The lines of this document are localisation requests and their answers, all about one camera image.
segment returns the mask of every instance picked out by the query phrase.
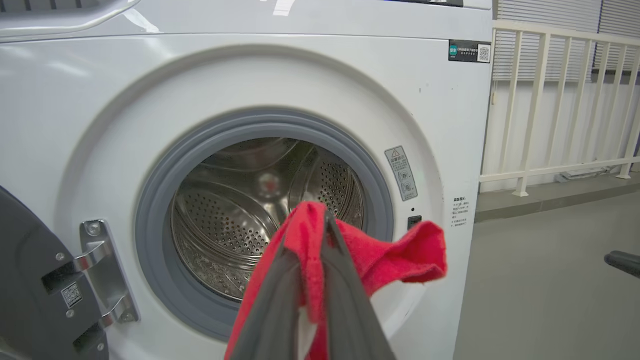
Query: door hinge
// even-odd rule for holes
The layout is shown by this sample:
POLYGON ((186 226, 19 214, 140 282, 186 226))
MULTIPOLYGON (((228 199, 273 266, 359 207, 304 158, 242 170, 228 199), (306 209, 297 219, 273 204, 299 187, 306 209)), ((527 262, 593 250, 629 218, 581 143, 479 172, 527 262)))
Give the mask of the door hinge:
POLYGON ((140 317, 118 262, 107 222, 83 222, 80 242, 84 253, 74 258, 73 265, 76 272, 84 272, 91 284, 102 311, 101 326, 138 321, 140 317))

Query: barcode label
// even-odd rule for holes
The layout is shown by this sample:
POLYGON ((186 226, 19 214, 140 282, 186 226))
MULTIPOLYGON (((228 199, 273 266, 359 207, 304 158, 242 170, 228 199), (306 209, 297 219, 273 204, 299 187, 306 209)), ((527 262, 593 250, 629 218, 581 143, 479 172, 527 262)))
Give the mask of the barcode label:
POLYGON ((71 309, 73 305, 76 305, 80 300, 82 300, 82 295, 80 294, 80 289, 78 285, 73 282, 71 285, 62 289, 62 297, 65 299, 65 303, 67 307, 71 309))
POLYGON ((491 45, 478 44, 478 62, 488 63, 491 58, 491 45))

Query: screw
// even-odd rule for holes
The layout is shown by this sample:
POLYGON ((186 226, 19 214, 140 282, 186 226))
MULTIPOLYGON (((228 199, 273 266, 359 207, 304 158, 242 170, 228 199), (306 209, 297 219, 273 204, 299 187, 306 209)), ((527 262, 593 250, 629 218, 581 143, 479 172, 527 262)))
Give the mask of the screw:
POLYGON ((91 236, 98 236, 100 230, 100 224, 98 222, 92 222, 86 227, 86 232, 91 236))

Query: washing machine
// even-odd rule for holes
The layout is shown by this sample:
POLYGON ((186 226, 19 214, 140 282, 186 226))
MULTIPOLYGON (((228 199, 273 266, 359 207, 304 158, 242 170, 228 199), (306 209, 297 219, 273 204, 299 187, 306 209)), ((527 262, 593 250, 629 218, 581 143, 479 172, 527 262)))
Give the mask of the washing machine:
POLYGON ((490 0, 0 1, 0 337, 34 359, 221 359, 304 200, 449 273, 372 298, 451 359, 490 83, 490 0))

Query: red cloth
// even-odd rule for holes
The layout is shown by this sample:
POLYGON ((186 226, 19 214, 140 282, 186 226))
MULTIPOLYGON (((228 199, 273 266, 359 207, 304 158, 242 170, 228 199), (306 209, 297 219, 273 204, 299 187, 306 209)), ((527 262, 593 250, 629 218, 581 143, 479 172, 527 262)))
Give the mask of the red cloth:
MULTIPOLYGON (((324 271, 320 260, 325 211, 326 208, 321 203, 302 202, 271 238, 244 292, 225 359, 233 352, 244 321, 251 311, 262 281, 285 234, 285 247, 295 252, 300 260, 304 292, 302 298, 306 300, 309 320, 318 323, 316 337, 307 359, 327 358, 324 271)), ((395 280, 426 282, 439 279, 447 273, 444 234, 442 229, 432 222, 415 225, 395 243, 375 240, 340 220, 337 223, 368 296, 395 280)))

